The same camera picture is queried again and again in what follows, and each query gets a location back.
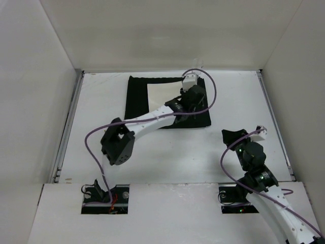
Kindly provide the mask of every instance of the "white table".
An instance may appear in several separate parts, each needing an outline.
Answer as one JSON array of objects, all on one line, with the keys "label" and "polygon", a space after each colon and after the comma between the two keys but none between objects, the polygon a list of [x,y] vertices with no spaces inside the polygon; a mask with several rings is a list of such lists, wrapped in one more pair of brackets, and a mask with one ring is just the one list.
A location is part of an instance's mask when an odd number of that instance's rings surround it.
[{"label": "white table", "polygon": [[[127,82],[134,77],[179,77],[183,71],[146,73],[86,74],[63,162],[60,183],[91,184],[101,173],[84,146],[84,137],[92,129],[123,119]],[[266,164],[279,181],[291,181],[284,153],[269,113],[256,72],[209,71],[217,84],[218,96],[210,110],[212,125],[205,129],[157,130],[139,139],[132,157],[115,174],[118,184],[130,183],[203,183],[230,182],[219,165],[225,150],[221,130],[246,129],[257,125],[268,129],[261,144],[267,155]],[[208,101],[213,99],[212,83],[205,79]],[[111,166],[101,153],[104,130],[89,138],[89,146],[106,166]],[[235,178],[244,174],[234,152],[225,158],[226,169]]]},{"label": "white table", "polygon": [[[44,186],[29,244],[277,243],[260,214],[222,214],[218,184],[130,185],[127,215],[81,215],[81,185]],[[294,190],[288,201],[318,228],[303,184],[280,186]]]}]

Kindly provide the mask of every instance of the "robotic arm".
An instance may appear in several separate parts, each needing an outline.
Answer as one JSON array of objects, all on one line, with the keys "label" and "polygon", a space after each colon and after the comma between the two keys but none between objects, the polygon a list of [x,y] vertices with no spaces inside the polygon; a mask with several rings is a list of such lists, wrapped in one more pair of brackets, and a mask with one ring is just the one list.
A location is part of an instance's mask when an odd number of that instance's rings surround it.
[{"label": "robotic arm", "polygon": [[[206,96],[205,90],[197,85],[197,75],[188,74],[182,81],[181,95],[153,112],[149,112],[140,117],[128,119],[138,120],[139,123],[111,126],[107,129],[101,139],[102,153],[106,155],[111,165],[121,165],[127,161],[133,151],[134,142],[140,137],[153,132],[161,127],[170,126],[180,121],[186,120],[188,115],[174,115],[158,118],[160,115],[170,113],[194,112],[203,107],[203,99]],[[146,123],[142,120],[157,118]],[[122,121],[120,118],[112,120],[112,123]]]},{"label": "robotic arm", "polygon": [[[229,147],[239,138],[247,135],[245,130],[227,131],[222,130],[223,142]],[[235,151],[242,169],[246,171],[243,178],[238,181],[251,189],[267,195],[278,202],[282,203],[292,210],[291,205],[286,200],[277,179],[272,172],[265,166],[266,155],[263,147],[256,141],[264,140],[267,131],[261,131],[259,134],[248,137],[234,145],[231,150]],[[271,227],[279,243],[286,244],[324,244],[323,238],[316,238],[314,234],[306,228],[305,224],[295,215],[285,208],[270,201],[269,199],[250,192],[240,185],[236,185],[237,192],[240,196],[246,197],[258,212],[263,216],[265,221]]]}]

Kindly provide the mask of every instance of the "wall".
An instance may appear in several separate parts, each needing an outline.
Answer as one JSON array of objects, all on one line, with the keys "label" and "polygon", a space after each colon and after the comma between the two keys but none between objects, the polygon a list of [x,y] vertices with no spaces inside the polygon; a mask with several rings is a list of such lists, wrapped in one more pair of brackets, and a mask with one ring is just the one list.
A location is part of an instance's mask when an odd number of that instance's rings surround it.
[{"label": "wall", "polygon": [[325,1],[304,0],[263,70],[298,180],[325,232]]},{"label": "wall", "polygon": [[41,0],[75,68],[260,69],[301,0]]},{"label": "wall", "polygon": [[38,0],[0,0],[0,242],[26,243],[75,71]]}]

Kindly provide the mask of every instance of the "black cloth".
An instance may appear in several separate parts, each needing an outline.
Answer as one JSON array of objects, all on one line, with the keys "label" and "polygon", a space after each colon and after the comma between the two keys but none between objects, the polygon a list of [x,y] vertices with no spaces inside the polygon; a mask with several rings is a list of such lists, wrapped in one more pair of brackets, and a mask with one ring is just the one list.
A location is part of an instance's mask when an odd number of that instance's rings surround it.
[{"label": "black cloth", "polygon": [[[137,78],[130,76],[127,85],[126,106],[124,119],[139,117],[149,112],[147,84],[163,84],[181,82],[181,77],[175,78]],[[204,79],[198,78],[198,85],[205,89]],[[208,100],[204,98],[204,108],[207,108]],[[211,125],[209,112],[196,116],[190,116],[187,120],[177,124],[163,127],[171,128],[203,128]]]}]

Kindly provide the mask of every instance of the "red wire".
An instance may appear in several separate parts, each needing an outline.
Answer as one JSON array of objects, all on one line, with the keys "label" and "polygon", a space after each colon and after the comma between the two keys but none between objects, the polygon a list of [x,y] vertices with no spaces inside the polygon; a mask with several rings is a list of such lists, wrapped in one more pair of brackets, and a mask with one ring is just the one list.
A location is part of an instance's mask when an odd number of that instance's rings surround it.
[{"label": "red wire", "polygon": [[108,211],[109,214],[111,213],[111,210],[113,209],[114,204],[116,203],[116,201],[117,201],[117,194],[115,194],[115,198],[113,199],[113,202],[112,202],[112,204],[111,204],[111,208],[110,208],[110,210]]}]

